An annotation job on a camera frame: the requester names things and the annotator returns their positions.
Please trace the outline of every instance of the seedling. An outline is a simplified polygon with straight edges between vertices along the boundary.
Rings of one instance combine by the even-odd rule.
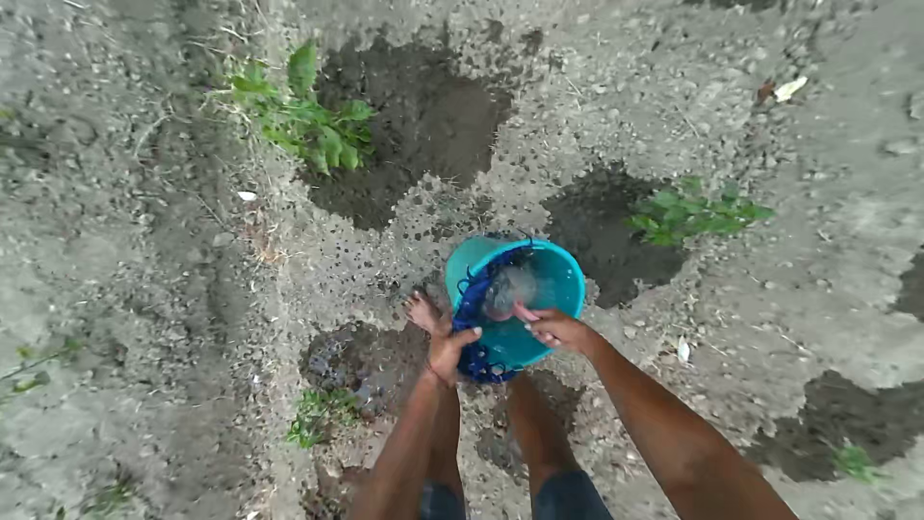
[[[65,360],[73,359],[77,355],[80,349],[83,348],[83,343],[73,338],[67,338],[64,340],[64,344],[60,347],[46,353],[44,355],[39,355],[32,349],[30,346],[22,345],[16,348],[16,353],[19,355],[19,358],[22,360],[21,365],[16,370],[13,370],[9,374],[0,377],[0,381],[13,378],[19,374],[28,373],[33,368],[45,363],[46,361],[51,361],[56,358],[63,358]],[[29,390],[32,390],[36,387],[47,385],[50,383],[51,377],[44,370],[40,370],[30,375],[26,379],[14,379],[13,380],[13,393],[23,393]]]
[[[680,188],[667,188],[636,204],[629,225],[645,232],[643,241],[657,245],[682,245],[684,238],[702,233],[729,235],[757,220],[773,216],[769,207],[738,195],[729,182],[718,199],[703,195],[699,179],[686,177]]]
[[[303,390],[286,440],[309,450],[326,440],[334,425],[351,425],[357,418],[357,398],[347,390]]]
[[[288,60],[286,88],[266,78],[268,66],[251,59],[228,78],[235,103],[267,141],[330,175],[331,167],[355,169],[370,155],[367,119],[375,112],[354,99],[333,111],[318,103],[314,42],[299,47]]]
[[[845,441],[844,446],[834,451],[834,467],[837,471],[867,484],[883,477],[876,471],[872,459],[862,446]]]

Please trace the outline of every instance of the dirt ground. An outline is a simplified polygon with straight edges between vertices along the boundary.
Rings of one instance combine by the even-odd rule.
[[[445,305],[480,233],[571,250],[583,318],[801,518],[922,517],[924,3],[740,4],[0,0],[5,518],[340,517],[426,349],[398,304]],[[218,92],[227,56],[308,38],[322,100],[379,112],[332,179]],[[628,207],[688,174],[776,215],[639,243]],[[675,518],[590,366],[535,369],[614,517]],[[318,386],[362,420],[308,452],[285,433]],[[529,518],[503,389],[461,390],[470,516]],[[872,483],[837,471],[846,440]]]

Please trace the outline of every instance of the blue rope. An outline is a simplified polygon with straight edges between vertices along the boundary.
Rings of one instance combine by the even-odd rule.
[[[532,243],[498,254],[481,271],[471,274],[466,268],[466,278],[461,279],[456,288],[462,294],[462,301],[453,316],[453,332],[477,327],[481,318],[481,306],[488,288],[494,282],[494,275],[502,266],[512,266],[519,262],[524,254],[532,249]],[[520,369],[508,367],[503,363],[488,362],[488,348],[479,341],[469,343],[462,348],[458,370],[479,383],[503,383],[519,372]]]

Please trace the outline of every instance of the bare foot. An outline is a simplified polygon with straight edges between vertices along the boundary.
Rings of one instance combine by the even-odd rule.
[[[441,316],[439,309],[422,291],[414,290],[410,296],[402,303],[407,313],[407,317],[420,328],[423,328],[430,335],[443,332],[441,326]]]

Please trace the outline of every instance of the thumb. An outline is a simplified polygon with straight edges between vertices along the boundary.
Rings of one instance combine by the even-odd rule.
[[[459,330],[456,334],[453,334],[449,338],[449,346],[454,349],[461,349],[462,347],[472,343],[481,337],[481,327],[467,328],[465,330]]]
[[[526,328],[531,330],[534,334],[537,332],[550,332],[553,336],[560,336],[559,332],[562,329],[562,325],[565,323],[566,322],[559,319],[558,316],[553,316],[528,323]]]

